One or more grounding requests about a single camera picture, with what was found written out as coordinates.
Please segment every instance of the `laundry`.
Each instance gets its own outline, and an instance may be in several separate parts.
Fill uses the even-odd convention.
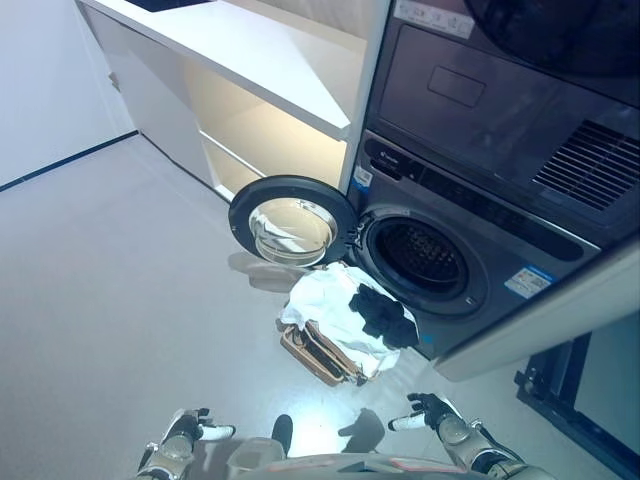
[[[418,344],[415,325],[405,318],[400,302],[360,284],[349,308],[364,318],[366,325],[362,331],[374,338],[382,336],[385,345],[404,348]]]
[[[409,310],[360,268],[348,267],[341,262],[331,263],[302,277],[291,289],[289,303],[281,312],[280,321],[295,324],[300,331],[309,320],[317,322],[320,333],[351,359],[365,377],[372,378],[392,368],[400,351],[385,345],[382,338],[368,335],[364,331],[363,316],[349,308],[349,302],[361,285],[399,305],[415,335],[415,318]]]

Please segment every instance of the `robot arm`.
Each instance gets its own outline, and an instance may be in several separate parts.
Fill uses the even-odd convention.
[[[193,462],[197,441],[218,441],[231,438],[235,428],[214,425],[209,410],[178,410],[162,436],[160,443],[145,448],[135,480],[183,480]]]
[[[461,468],[492,478],[514,480],[554,480],[544,470],[527,465],[515,452],[498,443],[480,421],[467,424],[449,404],[430,393],[411,394],[413,415],[389,422],[393,431],[427,425]]]

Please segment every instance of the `dryer vent grille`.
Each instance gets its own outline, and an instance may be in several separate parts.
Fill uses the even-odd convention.
[[[585,120],[534,181],[604,210],[640,180],[640,142]]]

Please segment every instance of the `black baseboard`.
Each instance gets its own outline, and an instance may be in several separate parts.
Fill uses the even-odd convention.
[[[26,182],[27,180],[31,180],[32,178],[35,178],[39,175],[42,175],[43,173],[47,173],[50,172],[51,170],[55,170],[58,167],[62,167],[63,165],[66,165],[67,163],[71,163],[74,160],[78,160],[79,158],[84,157],[85,155],[89,155],[90,153],[93,152],[97,152],[98,150],[101,150],[105,147],[108,147],[110,145],[113,145],[114,143],[118,143],[122,140],[126,140],[127,138],[131,138],[135,135],[138,135],[138,131],[134,130],[133,132],[129,132],[129,133],[125,133],[124,135],[120,135],[119,137],[116,138],[112,138],[111,140],[108,140],[104,143],[101,143],[100,145],[96,145],[95,147],[91,147],[91,148],[87,148],[86,150],[83,150],[82,152],[76,153],[75,155],[71,155],[70,157],[64,158],[58,162],[52,163],[51,165],[47,165],[46,167],[40,168],[38,170],[36,170],[35,172],[31,172],[23,177],[17,178],[9,183],[5,183],[4,185],[0,185],[0,192],[2,192],[3,190],[6,190],[8,188],[11,187],[15,187],[16,185],[19,185],[23,182]]]

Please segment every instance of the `front-load washing machine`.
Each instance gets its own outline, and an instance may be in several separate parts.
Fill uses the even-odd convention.
[[[428,358],[599,252],[371,132],[346,196],[305,177],[267,177],[238,192],[229,222],[245,249],[271,262],[343,259],[365,270],[415,314]]]

